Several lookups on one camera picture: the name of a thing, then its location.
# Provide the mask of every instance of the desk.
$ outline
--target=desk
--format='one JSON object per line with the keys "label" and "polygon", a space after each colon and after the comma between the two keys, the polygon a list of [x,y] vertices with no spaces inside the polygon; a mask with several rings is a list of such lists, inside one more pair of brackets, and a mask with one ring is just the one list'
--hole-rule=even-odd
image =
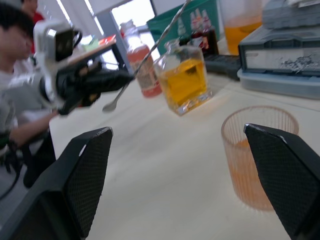
{"label": "desk", "polygon": [[289,240],[274,212],[245,206],[235,195],[221,137],[226,117],[254,105],[287,110],[299,135],[320,154],[319,101],[253,92],[209,75],[212,100],[183,117],[164,97],[142,97],[133,82],[112,113],[105,94],[90,109],[50,123],[57,157],[75,136],[114,130],[105,185],[88,240]]}
{"label": "desk", "polygon": [[127,71],[128,69],[126,67],[125,61],[123,60],[116,43],[116,36],[113,36],[113,38],[111,38],[110,41],[108,41],[107,43],[100,44],[98,47],[92,50],[75,53],[74,55],[68,58],[68,66],[75,65],[79,62],[87,63],[89,60],[94,60],[95,58],[100,57],[105,52],[112,50],[114,57],[119,64],[119,68]]}

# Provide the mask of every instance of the gray toolbox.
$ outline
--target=gray toolbox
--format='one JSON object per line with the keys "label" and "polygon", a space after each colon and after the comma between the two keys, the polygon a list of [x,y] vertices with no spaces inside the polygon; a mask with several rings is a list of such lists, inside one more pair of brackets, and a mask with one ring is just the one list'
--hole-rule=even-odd
{"label": "gray toolbox", "polygon": [[320,100],[320,77],[290,76],[238,71],[245,89]]}
{"label": "gray toolbox", "polygon": [[244,73],[320,76],[320,26],[259,27],[239,44]]}
{"label": "gray toolbox", "polygon": [[290,6],[286,0],[271,0],[263,9],[262,23],[267,29],[319,25],[319,3],[318,0],[310,0]]}

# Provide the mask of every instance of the drinking glass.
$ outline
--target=drinking glass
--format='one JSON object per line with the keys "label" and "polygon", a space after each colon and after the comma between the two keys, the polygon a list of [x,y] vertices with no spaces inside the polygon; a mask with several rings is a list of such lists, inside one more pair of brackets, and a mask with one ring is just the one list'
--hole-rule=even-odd
{"label": "drinking glass", "polygon": [[239,43],[262,24],[267,0],[220,0],[220,12],[229,52],[239,55]]}
{"label": "drinking glass", "polygon": [[236,111],[224,121],[221,134],[236,195],[247,205],[258,210],[273,207],[261,186],[256,164],[244,133],[245,124],[257,124],[299,133],[297,120],[287,111],[273,106],[251,106]]}

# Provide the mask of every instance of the ribbed glass cup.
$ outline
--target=ribbed glass cup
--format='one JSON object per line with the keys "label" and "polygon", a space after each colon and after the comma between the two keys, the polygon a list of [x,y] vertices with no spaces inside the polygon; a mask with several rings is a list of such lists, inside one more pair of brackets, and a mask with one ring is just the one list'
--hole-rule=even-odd
{"label": "ribbed glass cup", "polygon": [[244,126],[247,123],[280,129],[295,135],[299,133],[299,124],[290,113],[280,108],[251,106],[227,117],[221,128],[236,195],[252,208],[272,210],[273,207],[261,186],[248,139],[244,133]]}

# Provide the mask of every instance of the plastic storage box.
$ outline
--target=plastic storage box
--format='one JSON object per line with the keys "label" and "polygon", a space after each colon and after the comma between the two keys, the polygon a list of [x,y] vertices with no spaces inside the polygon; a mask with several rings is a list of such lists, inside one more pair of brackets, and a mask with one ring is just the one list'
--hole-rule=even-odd
{"label": "plastic storage box", "polygon": [[[171,9],[165,13],[162,13],[155,18],[147,22],[148,28],[153,36],[154,41],[156,42],[161,34],[164,32],[166,27],[171,23],[173,17],[178,12],[182,5],[177,6],[174,9]],[[194,12],[196,9],[199,9],[202,13],[203,10],[206,10],[208,17],[211,20],[212,26],[215,27],[215,34],[217,39],[220,37],[219,30],[219,20],[218,20],[218,9],[217,9],[217,0],[193,0],[191,1],[183,11],[181,18],[185,26],[186,32],[191,35],[191,19],[190,13]],[[176,22],[167,36],[160,42],[158,50],[160,54],[164,54],[167,50],[165,48],[165,43],[178,38],[178,22]]]}
{"label": "plastic storage box", "polygon": [[320,77],[288,76],[238,71],[245,89],[320,100]]}
{"label": "plastic storage box", "polygon": [[263,26],[267,29],[283,29],[320,24],[320,4],[302,4],[303,7],[299,7],[299,3],[289,6],[286,0],[269,1],[263,10]]}
{"label": "plastic storage box", "polygon": [[259,27],[239,44],[243,72],[320,76],[320,26]]}

